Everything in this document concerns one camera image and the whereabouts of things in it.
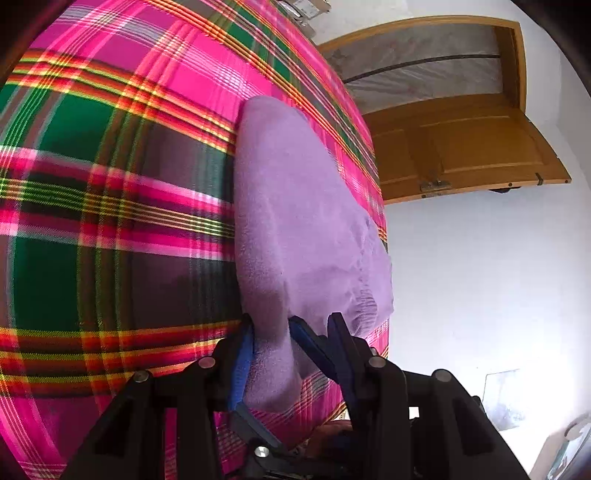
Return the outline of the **person's right hand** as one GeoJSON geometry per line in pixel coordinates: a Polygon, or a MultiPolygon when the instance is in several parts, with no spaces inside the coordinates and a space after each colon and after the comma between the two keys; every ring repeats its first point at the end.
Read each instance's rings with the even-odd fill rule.
{"type": "Polygon", "coordinates": [[[321,456],[329,450],[329,446],[335,443],[335,440],[338,439],[342,432],[348,433],[352,430],[352,423],[349,420],[335,420],[318,426],[308,439],[304,455],[308,458],[321,456]]]}

